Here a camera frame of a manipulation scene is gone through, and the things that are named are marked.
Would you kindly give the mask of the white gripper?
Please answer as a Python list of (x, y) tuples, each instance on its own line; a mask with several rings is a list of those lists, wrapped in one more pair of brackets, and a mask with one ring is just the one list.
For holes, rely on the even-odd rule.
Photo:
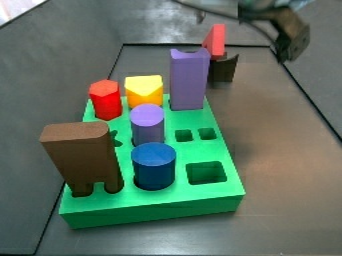
[(206, 12), (232, 19), (238, 18), (238, 0), (173, 0), (174, 2), (197, 9), (197, 24), (202, 24)]

